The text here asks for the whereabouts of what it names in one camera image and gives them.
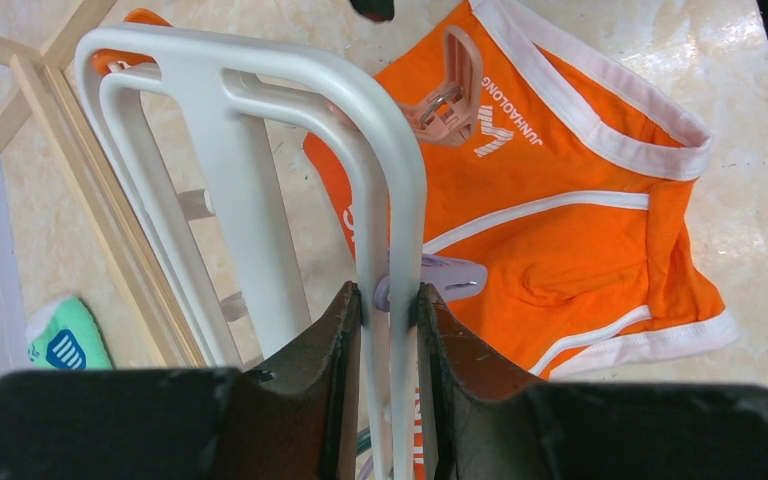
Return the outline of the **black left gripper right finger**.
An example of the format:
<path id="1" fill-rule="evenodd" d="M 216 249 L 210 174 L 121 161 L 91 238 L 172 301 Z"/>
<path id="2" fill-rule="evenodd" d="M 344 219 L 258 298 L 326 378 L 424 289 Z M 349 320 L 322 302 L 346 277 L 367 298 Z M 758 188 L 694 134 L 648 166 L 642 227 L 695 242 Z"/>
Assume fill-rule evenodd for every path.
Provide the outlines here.
<path id="1" fill-rule="evenodd" d="M 547 382 L 417 296 L 430 479 L 768 479 L 768 388 Z"/>

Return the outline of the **orange underwear white trim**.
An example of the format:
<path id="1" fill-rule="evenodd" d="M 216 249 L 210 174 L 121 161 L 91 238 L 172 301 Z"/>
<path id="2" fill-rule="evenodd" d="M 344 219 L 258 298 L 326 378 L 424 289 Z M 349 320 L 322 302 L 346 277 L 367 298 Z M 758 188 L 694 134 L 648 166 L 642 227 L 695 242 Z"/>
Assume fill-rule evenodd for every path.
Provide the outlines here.
<path id="1" fill-rule="evenodd" d="M 423 250 L 485 267 L 453 314 L 544 380 L 709 353 L 737 323 L 694 266 L 685 213 L 712 138 L 657 87 L 518 1 L 463 1 L 378 74 L 415 101 L 445 28 L 484 63 L 477 129 L 422 146 Z"/>

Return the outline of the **white plastic clip hanger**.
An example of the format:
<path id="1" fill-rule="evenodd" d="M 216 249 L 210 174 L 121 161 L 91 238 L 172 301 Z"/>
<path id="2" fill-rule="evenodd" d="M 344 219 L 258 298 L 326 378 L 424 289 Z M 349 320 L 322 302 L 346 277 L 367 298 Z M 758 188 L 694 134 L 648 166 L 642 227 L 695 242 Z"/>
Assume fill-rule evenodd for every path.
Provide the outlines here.
<path id="1" fill-rule="evenodd" d="M 93 52 L 125 36 L 156 64 L 97 74 Z M 211 366 L 237 366 L 241 357 L 141 94 L 167 96 L 183 113 L 265 356 L 311 322 L 266 124 L 301 127 L 329 146 L 352 194 L 375 473 L 411 478 L 417 333 L 410 311 L 420 289 L 427 187 L 418 143 L 390 95 L 322 49 L 128 23 L 86 34 L 75 73 L 92 128 Z M 372 292 L 387 272 L 391 312 L 375 312 Z"/>

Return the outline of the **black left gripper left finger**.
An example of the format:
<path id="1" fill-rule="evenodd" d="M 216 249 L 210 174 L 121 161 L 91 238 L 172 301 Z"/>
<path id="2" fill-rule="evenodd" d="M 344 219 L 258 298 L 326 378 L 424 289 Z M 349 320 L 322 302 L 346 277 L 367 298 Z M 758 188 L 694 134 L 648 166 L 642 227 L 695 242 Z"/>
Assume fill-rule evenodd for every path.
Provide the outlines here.
<path id="1" fill-rule="evenodd" d="M 361 298 L 248 371 L 25 370 L 0 378 L 0 479 L 350 479 Z"/>

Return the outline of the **wooden drying rack frame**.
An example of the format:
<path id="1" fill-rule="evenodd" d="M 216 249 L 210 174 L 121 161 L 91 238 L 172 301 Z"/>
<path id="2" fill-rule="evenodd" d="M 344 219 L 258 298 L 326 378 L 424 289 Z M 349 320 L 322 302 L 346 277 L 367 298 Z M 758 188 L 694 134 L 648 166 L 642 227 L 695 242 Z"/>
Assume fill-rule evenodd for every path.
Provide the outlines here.
<path id="1" fill-rule="evenodd" d="M 0 65 L 15 79 L 0 103 L 0 153 L 29 118 L 36 119 L 73 197 L 90 217 L 114 285 L 163 364 L 203 367 L 205 357 L 65 76 L 78 41 L 113 6 L 111 1 L 76 2 L 39 48 L 0 36 Z"/>

